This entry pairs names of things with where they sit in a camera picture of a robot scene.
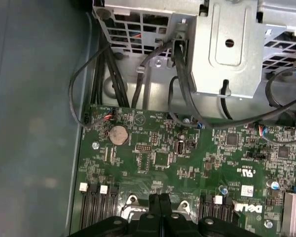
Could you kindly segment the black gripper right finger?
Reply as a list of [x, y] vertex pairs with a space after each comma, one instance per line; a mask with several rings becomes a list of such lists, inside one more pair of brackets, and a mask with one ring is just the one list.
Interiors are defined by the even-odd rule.
[[173, 212], [168, 194], [160, 196], [162, 237], [238, 237], [239, 228], [214, 217], [205, 217], [197, 224]]

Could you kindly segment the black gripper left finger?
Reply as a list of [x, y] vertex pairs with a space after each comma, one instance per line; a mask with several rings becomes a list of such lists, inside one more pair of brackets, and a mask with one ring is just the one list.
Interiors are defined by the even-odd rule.
[[112, 216], [84, 228], [72, 237], [159, 237], [161, 236], [161, 206], [159, 195], [150, 195], [149, 211], [140, 215], [138, 220], [128, 221]]

